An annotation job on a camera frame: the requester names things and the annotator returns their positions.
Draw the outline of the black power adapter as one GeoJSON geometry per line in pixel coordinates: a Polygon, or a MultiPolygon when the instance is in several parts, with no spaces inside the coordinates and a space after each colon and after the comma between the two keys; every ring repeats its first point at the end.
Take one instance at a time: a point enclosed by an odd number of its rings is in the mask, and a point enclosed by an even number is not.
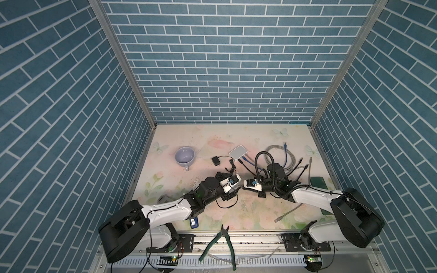
{"type": "Polygon", "coordinates": [[[213,157],[213,158],[211,158],[211,160],[212,160],[214,166],[221,165],[221,161],[220,161],[219,157],[213,157]]]}
{"type": "Polygon", "coordinates": [[[227,179],[228,177],[229,177],[229,174],[228,174],[228,173],[222,173],[222,172],[217,172],[216,175],[215,175],[215,178],[216,178],[219,182],[221,182],[221,181],[227,179]]]}

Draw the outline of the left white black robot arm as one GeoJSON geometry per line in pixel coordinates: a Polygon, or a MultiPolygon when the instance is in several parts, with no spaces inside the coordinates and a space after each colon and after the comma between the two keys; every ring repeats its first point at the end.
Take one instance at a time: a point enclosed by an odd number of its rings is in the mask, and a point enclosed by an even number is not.
{"type": "Polygon", "coordinates": [[[144,206],[138,200],[126,203],[99,227],[108,263],[124,259],[138,245],[146,249],[174,246],[179,235],[173,222],[191,220],[218,199],[227,201],[236,197],[241,182],[240,175],[226,175],[222,181],[208,177],[175,201],[144,206]]]}

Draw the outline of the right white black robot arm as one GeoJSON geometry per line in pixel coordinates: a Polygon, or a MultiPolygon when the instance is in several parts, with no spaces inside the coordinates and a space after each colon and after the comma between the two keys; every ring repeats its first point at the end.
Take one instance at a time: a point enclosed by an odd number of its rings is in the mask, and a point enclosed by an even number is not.
{"type": "Polygon", "coordinates": [[[330,241],[348,241],[358,248],[366,248],[385,226],[383,217],[354,188],[329,191],[300,184],[289,180],[278,163],[268,165],[266,173],[268,177],[261,180],[263,191],[274,192],[286,201],[310,205],[333,214],[333,220],[314,220],[300,231],[300,243],[309,251],[330,241]]]}

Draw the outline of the blue black handheld tool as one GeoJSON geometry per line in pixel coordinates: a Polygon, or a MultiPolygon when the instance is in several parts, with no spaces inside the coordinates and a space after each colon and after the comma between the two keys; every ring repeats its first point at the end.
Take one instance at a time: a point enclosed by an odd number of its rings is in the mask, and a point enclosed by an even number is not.
{"type": "Polygon", "coordinates": [[[190,227],[191,229],[196,229],[199,227],[199,220],[197,216],[190,218],[190,227]]]}

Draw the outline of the lavender ceramic cup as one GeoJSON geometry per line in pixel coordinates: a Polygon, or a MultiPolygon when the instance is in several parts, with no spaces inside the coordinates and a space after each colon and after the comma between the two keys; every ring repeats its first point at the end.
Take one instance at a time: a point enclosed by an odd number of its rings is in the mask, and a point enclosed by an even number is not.
{"type": "Polygon", "coordinates": [[[195,150],[191,147],[181,147],[175,153],[175,161],[183,167],[185,171],[190,170],[190,166],[195,160],[195,150]]]}

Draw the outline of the grey white tape dispenser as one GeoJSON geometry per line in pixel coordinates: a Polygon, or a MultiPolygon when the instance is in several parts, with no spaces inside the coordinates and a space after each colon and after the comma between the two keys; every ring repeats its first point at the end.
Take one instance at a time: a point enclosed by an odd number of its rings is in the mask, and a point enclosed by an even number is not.
{"type": "Polygon", "coordinates": [[[158,198],[157,203],[158,203],[158,204],[165,204],[165,203],[168,203],[168,202],[174,202],[174,201],[175,201],[175,200],[174,200],[173,198],[169,197],[168,195],[161,195],[161,196],[158,198]]]}

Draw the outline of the right controller board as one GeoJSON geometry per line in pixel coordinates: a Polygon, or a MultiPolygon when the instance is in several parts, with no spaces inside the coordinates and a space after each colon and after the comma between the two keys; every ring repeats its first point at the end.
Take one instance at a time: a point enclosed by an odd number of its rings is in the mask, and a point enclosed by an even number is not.
{"type": "Polygon", "coordinates": [[[307,266],[322,267],[323,259],[321,255],[304,255],[304,260],[307,266]]]}

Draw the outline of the controller board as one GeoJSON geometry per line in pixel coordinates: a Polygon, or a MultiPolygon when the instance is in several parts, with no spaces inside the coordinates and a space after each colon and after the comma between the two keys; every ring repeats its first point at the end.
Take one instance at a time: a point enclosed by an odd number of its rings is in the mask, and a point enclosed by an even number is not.
{"type": "Polygon", "coordinates": [[[162,273],[170,273],[176,269],[179,264],[179,257],[159,257],[156,268],[162,273]]]}
{"type": "Polygon", "coordinates": [[[321,255],[304,255],[304,260],[307,266],[322,267],[323,259],[321,255]]]}

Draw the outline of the left controller board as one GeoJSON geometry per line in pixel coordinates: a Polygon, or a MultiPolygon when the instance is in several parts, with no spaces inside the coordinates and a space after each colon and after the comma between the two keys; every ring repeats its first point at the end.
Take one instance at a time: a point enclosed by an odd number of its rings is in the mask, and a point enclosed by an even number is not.
{"type": "Polygon", "coordinates": [[[179,257],[159,257],[156,268],[162,273],[170,273],[176,269],[179,264],[179,257]]]}

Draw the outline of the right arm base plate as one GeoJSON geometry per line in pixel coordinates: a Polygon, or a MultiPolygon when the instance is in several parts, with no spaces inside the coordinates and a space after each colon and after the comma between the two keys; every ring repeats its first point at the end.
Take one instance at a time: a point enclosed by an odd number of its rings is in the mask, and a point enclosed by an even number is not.
{"type": "Polygon", "coordinates": [[[287,252],[306,251],[306,252],[329,252],[330,244],[327,242],[317,243],[309,235],[302,233],[283,233],[281,240],[287,252]]]}

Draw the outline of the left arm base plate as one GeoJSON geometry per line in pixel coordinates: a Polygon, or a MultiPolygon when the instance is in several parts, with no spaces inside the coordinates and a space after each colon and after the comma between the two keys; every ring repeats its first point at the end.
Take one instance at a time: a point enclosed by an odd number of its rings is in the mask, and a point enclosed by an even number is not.
{"type": "Polygon", "coordinates": [[[194,234],[180,234],[177,237],[172,237],[171,240],[162,248],[158,248],[158,244],[155,241],[155,237],[152,237],[153,245],[151,248],[147,248],[148,252],[152,253],[191,253],[193,250],[194,234]]]}

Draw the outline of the aluminium front rail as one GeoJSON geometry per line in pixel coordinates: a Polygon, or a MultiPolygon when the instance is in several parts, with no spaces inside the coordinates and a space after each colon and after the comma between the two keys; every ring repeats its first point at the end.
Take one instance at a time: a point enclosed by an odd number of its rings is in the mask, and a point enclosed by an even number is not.
{"type": "Polygon", "coordinates": [[[193,250],[177,253],[152,253],[143,246],[116,263],[108,263],[102,249],[94,259],[91,273],[161,273],[156,268],[159,257],[179,257],[171,273],[387,273],[389,268],[380,249],[372,242],[360,249],[346,241],[329,242],[329,252],[287,252],[281,240],[283,233],[298,232],[230,232],[234,248],[230,251],[225,238],[216,242],[206,255],[207,245],[217,234],[194,234],[193,250]],[[304,255],[321,255],[322,267],[307,266],[304,255]]]}

